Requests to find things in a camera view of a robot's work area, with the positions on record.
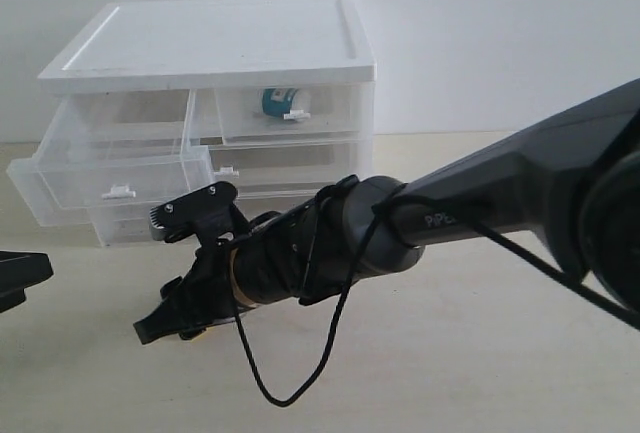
white wall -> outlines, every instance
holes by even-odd
[[[38,72],[104,3],[0,0],[0,141],[39,140]],[[379,132],[519,128],[640,76],[638,0],[361,0]]]

white lid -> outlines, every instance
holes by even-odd
[[[352,0],[111,4],[45,68],[56,95],[375,79]]]

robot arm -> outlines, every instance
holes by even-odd
[[[426,245],[518,230],[547,247],[561,283],[586,290],[580,282],[593,271],[626,310],[582,296],[640,327],[639,148],[636,80],[409,184],[352,176],[249,222],[235,188],[216,183],[153,210],[157,239],[196,234],[202,248],[136,331],[143,343],[189,339],[286,298],[342,300],[358,281],[411,268]]]

table surface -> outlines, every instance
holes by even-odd
[[[376,172],[410,181],[504,136],[376,138]],[[33,145],[0,146],[0,169]],[[0,432],[632,432],[640,334],[487,240],[427,249],[359,283],[324,375],[294,406],[258,391],[234,325],[141,346],[132,324],[193,245],[101,249],[90,227],[38,228],[0,177],[0,249],[54,277],[0,316]],[[513,237],[538,253],[528,233]],[[267,384],[288,396],[319,359],[334,300],[246,317]]]

black cable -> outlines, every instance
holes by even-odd
[[[461,211],[461,209],[457,208],[455,205],[452,205],[446,201],[433,200],[433,199],[426,198],[424,196],[418,196],[418,195],[395,196],[398,190],[394,191],[391,195],[389,195],[389,198],[387,200],[374,206],[373,208],[374,218],[369,224],[369,226],[367,227],[367,230],[362,240],[358,244],[353,260],[349,266],[349,271],[345,278],[345,283],[342,287],[342,290],[340,292],[340,297],[338,298],[338,303],[336,304],[336,308],[331,318],[331,323],[329,325],[329,332],[327,335],[327,341],[325,343],[325,347],[323,349],[320,361],[318,362],[318,365],[314,369],[313,373],[311,373],[309,378],[307,378],[307,380],[286,400],[281,400],[274,397],[269,392],[269,390],[267,389],[267,387],[265,386],[262,380],[262,377],[260,376],[260,372],[258,371],[258,367],[253,357],[251,346],[249,345],[249,341],[247,339],[244,326],[242,325],[242,320],[240,318],[238,305],[233,296],[230,272],[229,271],[227,272],[229,292],[232,300],[231,303],[233,305],[233,316],[238,326],[238,333],[240,335],[240,339],[242,341],[242,345],[244,347],[247,360],[249,361],[249,366],[251,367],[251,372],[253,373],[253,377],[255,378],[258,388],[260,389],[264,397],[267,399],[267,401],[269,401],[269,403],[275,406],[278,406],[280,408],[286,408],[288,406],[291,406],[316,382],[316,380],[322,374],[322,371],[326,367],[327,362],[329,361],[329,357],[331,355],[331,350],[333,348],[333,344],[336,338],[336,333],[338,330],[338,323],[340,321],[340,317],[342,315],[344,305],[347,301],[347,297],[349,295],[349,291],[351,289],[353,278],[358,268],[358,264],[360,263],[360,260],[364,255],[364,252],[366,251],[367,246],[371,242],[371,238],[373,237],[378,226],[382,223],[383,220],[388,218],[389,213],[393,208],[397,208],[399,206],[423,205],[438,211],[446,212],[448,215],[466,224],[469,228],[476,231],[479,235],[488,238],[494,243],[502,246],[506,250],[515,254],[522,260],[526,261],[530,265],[540,270],[542,273],[544,273],[546,276],[548,276],[552,280],[556,281],[557,283],[573,291],[583,299],[587,300],[589,303],[606,311],[607,313],[611,314],[613,317],[619,319],[620,321],[623,321],[624,323],[631,326],[632,328],[636,330],[640,330],[640,315],[637,315],[635,313],[625,310],[621,306],[605,298],[599,293],[587,288],[581,282],[574,280],[569,275],[554,268],[549,263],[547,263],[542,258],[535,255],[531,251],[509,240],[504,235],[496,232],[495,230],[485,226],[483,223],[475,220],[472,216],[466,215],[464,211]]]

